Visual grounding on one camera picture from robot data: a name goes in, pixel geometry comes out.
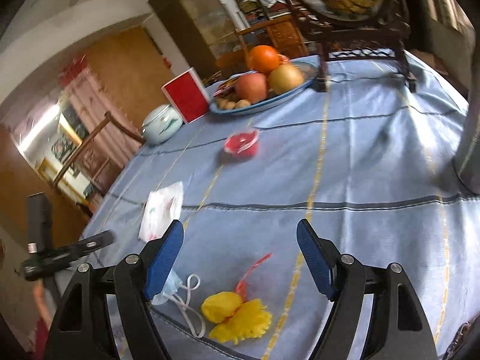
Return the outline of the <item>red sleeve forearm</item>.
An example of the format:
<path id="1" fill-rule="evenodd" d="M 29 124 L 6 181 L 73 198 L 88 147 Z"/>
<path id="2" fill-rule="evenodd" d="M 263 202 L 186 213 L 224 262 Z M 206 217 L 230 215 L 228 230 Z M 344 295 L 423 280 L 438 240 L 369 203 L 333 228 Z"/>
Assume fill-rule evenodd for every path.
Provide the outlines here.
<path id="1" fill-rule="evenodd" d="M 33 342 L 33 360 L 42 360 L 44 357 L 45 347 L 49 336 L 49 328 L 43 320 L 39 318 L 36 322 L 34 330 L 34 342 Z"/>

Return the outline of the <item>person's left hand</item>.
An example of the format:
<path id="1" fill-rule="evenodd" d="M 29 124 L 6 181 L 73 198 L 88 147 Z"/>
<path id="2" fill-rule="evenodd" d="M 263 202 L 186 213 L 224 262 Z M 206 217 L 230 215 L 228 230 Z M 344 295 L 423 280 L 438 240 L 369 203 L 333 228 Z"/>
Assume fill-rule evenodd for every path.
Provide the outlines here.
<path id="1" fill-rule="evenodd" d="M 42 321 L 46 325 L 47 329 L 50 330 L 55 311 L 52 309 L 49 301 L 47 300 L 47 291 L 41 280 L 37 280 L 33 284 L 32 296 Z"/>

